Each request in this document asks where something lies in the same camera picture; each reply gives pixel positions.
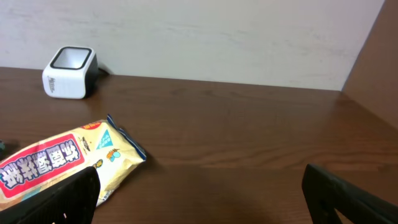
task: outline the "package sealed edge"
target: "package sealed edge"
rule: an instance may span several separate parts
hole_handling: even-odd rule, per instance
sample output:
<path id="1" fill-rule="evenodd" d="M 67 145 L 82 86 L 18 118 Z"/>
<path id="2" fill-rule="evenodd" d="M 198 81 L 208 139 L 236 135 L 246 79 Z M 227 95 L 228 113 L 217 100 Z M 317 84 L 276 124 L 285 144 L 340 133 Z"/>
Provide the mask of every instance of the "package sealed edge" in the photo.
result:
<path id="1" fill-rule="evenodd" d="M 146 160 L 145 151 L 112 117 L 31 144 L 0 162 L 0 211 L 93 166 L 101 190 L 97 206 Z"/>

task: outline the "red print on package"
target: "red print on package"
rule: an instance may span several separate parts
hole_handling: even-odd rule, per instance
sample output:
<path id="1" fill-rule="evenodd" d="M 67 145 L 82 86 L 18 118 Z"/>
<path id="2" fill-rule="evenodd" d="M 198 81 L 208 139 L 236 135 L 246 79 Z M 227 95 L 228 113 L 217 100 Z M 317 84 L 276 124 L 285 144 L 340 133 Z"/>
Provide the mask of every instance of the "red print on package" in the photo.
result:
<path id="1" fill-rule="evenodd" d="M 31 147 L 0 164 L 0 189 L 11 198 L 61 174 L 85 159 L 73 134 Z"/>

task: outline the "table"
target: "table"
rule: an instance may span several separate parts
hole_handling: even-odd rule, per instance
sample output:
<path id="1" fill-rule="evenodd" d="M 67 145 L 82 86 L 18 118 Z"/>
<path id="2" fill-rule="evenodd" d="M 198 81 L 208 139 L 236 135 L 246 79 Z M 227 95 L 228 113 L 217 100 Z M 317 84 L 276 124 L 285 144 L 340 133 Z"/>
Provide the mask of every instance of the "table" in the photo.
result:
<path id="1" fill-rule="evenodd" d="M 93 223 L 311 223 L 310 162 L 398 204 L 398 132 L 338 91 L 112 75 L 63 100 L 41 72 L 0 68 L 0 138 L 17 149 L 110 113 L 149 155 Z"/>

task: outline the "white cube-shaped device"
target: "white cube-shaped device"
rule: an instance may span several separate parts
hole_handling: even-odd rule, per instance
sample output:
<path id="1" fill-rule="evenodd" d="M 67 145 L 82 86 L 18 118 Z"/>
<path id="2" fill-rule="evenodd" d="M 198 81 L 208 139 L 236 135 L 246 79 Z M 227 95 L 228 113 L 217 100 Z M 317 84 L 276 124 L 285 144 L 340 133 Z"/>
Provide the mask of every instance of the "white cube-shaped device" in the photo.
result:
<path id="1" fill-rule="evenodd" d="M 43 71 L 48 96 L 82 99 L 98 76 L 95 51 L 88 47 L 62 47 Z"/>

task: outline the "food wrapper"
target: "food wrapper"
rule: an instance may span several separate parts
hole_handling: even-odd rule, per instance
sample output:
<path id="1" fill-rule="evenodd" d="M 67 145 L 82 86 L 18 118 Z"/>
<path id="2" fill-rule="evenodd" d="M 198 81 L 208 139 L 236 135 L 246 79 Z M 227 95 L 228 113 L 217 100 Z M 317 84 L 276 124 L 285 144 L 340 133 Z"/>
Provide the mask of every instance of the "food wrapper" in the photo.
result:
<path id="1" fill-rule="evenodd" d="M 23 148 L 0 163 L 0 210 L 93 166 L 101 190 L 97 206 L 146 159 L 145 152 L 112 117 Z"/>

